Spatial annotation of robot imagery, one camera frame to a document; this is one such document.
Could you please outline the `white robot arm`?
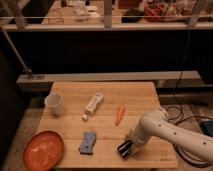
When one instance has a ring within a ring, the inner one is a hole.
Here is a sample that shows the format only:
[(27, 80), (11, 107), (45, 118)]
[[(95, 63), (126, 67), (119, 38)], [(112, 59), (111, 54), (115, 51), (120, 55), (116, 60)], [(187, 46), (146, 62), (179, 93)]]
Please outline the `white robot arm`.
[(179, 145), (188, 152), (213, 165), (213, 137), (179, 128), (168, 122), (168, 113), (156, 108), (144, 113), (128, 133), (130, 153), (145, 146), (152, 136)]

